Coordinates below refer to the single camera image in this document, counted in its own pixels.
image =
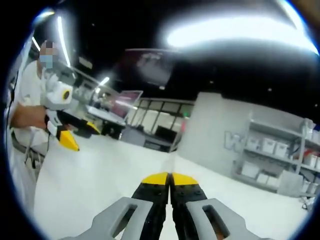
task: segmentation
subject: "white storage box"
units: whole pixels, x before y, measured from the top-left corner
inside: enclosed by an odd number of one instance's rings
[[[318,157],[316,155],[309,154],[304,157],[303,163],[308,165],[311,168],[315,168],[316,164],[317,164],[317,159],[318,159]]]
[[[273,154],[276,146],[276,141],[264,137],[262,140],[262,151],[268,154]]]
[[[277,142],[274,148],[274,155],[280,158],[284,158],[286,156],[286,152],[288,149],[288,145],[282,142]]]
[[[273,187],[279,187],[280,181],[279,181],[279,178],[269,176],[266,184]]]
[[[256,181],[260,184],[266,184],[268,181],[268,177],[268,175],[260,173]]]
[[[312,141],[319,144],[320,143],[320,133],[316,130],[312,131]]]
[[[317,191],[319,184],[318,183],[310,183],[309,188],[308,188],[308,194],[315,194]]]
[[[251,162],[245,161],[243,163],[241,174],[255,179],[259,173],[259,170],[260,168],[257,165]]]
[[[309,185],[310,185],[310,182],[307,181],[307,180],[304,180],[304,181],[303,181],[303,185],[302,185],[301,192],[302,192],[302,193],[306,193],[306,192],[308,191]]]
[[[315,168],[318,169],[318,170],[320,170],[320,156],[318,156],[318,157],[316,158]]]
[[[314,122],[311,119],[305,118],[301,124],[300,129],[302,130],[302,134],[306,139],[312,140],[312,133],[315,127]]]
[[[259,139],[254,136],[249,136],[248,140],[246,141],[246,147],[248,149],[257,150],[259,147]]]

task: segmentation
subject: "window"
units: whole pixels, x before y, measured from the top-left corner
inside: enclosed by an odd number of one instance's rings
[[[147,108],[149,105],[149,101],[147,100],[142,100],[140,108]]]
[[[140,100],[135,101],[134,106],[135,106],[135,107],[138,107],[138,106],[139,106],[139,104],[140,104]]]
[[[161,106],[162,106],[162,103],[163,103],[162,101],[152,101],[150,103],[149,109],[160,110]]]
[[[181,106],[181,109],[180,109],[179,112],[180,112],[181,114],[186,114],[188,117],[190,117],[193,108],[194,108],[193,105],[183,104],[183,105]]]
[[[171,116],[169,113],[160,112],[160,115],[154,125],[152,133],[154,134],[156,132],[158,126],[162,126],[164,128],[170,129],[174,120],[175,120],[175,117]]]
[[[135,117],[134,117],[131,125],[132,125],[132,126],[138,126],[138,125],[140,125],[141,122],[142,122],[142,119],[143,119],[143,117],[144,117],[144,115],[145,115],[145,112],[146,112],[145,109],[138,108],[138,110],[137,110],[137,112],[136,112],[136,115],[135,115]]]
[[[129,112],[129,114],[128,114],[128,117],[127,117],[127,123],[128,123],[129,125],[131,125],[131,121],[132,121],[133,117],[135,116],[136,111],[137,111],[137,109],[135,109],[135,108],[132,108],[132,109],[130,110],[130,112]]]
[[[148,110],[143,119],[142,125],[144,127],[144,131],[151,133],[152,127],[154,126],[155,120],[158,116],[159,112],[155,110]]]
[[[162,111],[176,113],[178,112],[178,109],[179,109],[178,103],[166,102],[163,105]]]
[[[174,124],[172,126],[172,130],[175,131],[175,132],[180,132],[181,130],[181,126],[182,126],[182,123],[184,122],[184,118],[182,117],[177,117],[174,121]]]

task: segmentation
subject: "computer screen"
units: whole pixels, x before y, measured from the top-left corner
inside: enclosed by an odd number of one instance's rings
[[[113,105],[110,112],[126,119],[131,109],[134,107],[135,102],[140,98],[143,91],[122,91],[114,97]]]
[[[158,126],[155,131],[155,135],[159,138],[167,140],[170,143],[173,143],[176,138],[177,132],[163,126]]]
[[[165,87],[178,55],[164,49],[126,49],[114,71],[121,82]]]

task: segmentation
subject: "table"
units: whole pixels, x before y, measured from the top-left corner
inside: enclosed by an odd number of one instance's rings
[[[106,110],[100,110],[98,108],[95,108],[93,106],[86,106],[87,111],[89,114],[94,115],[97,118],[100,118],[102,120],[108,121],[108,122],[112,122],[115,123],[117,125],[120,126],[126,126],[125,121],[119,117],[119,119],[117,120],[115,117],[113,117],[108,111]]]
[[[50,142],[36,184],[34,217],[50,239],[77,236],[94,216],[121,197],[130,197],[141,180],[160,172],[193,176],[208,198],[217,198],[241,215],[261,238],[286,240],[307,212],[297,198],[264,191],[219,175],[177,155],[93,135],[74,136],[80,151]],[[168,204],[160,239],[177,240]]]

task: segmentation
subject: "fluorescent light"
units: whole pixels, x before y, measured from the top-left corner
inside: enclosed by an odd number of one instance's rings
[[[99,83],[99,86],[105,85],[109,80],[110,80],[110,78],[109,78],[108,76],[106,76],[106,77]]]
[[[36,49],[38,49],[38,51],[40,52],[39,44],[37,43],[37,41],[36,41],[36,39],[34,37],[32,37],[32,42],[34,43]]]
[[[50,16],[50,15],[53,15],[53,14],[55,14],[54,11],[45,11],[45,12],[40,13],[38,17],[40,17],[40,18],[46,18],[46,17],[48,17],[48,16]]]
[[[61,46],[62,46],[62,51],[63,51],[64,57],[65,57],[66,65],[68,67],[70,67],[71,64],[70,64],[70,60],[69,60],[68,53],[67,53],[67,48],[66,48],[66,43],[65,43],[65,38],[64,38],[64,31],[62,28],[61,16],[58,16],[57,21],[58,21],[58,31],[59,31],[59,37],[60,37],[60,42],[61,42]]]
[[[295,8],[286,0],[277,0],[280,7],[284,10],[285,14],[290,18],[293,22],[295,28],[301,32],[305,31],[304,21]]]
[[[293,26],[261,16],[236,16],[211,19],[173,31],[167,42],[183,48],[214,40],[252,39],[303,48],[319,55],[315,45]]]

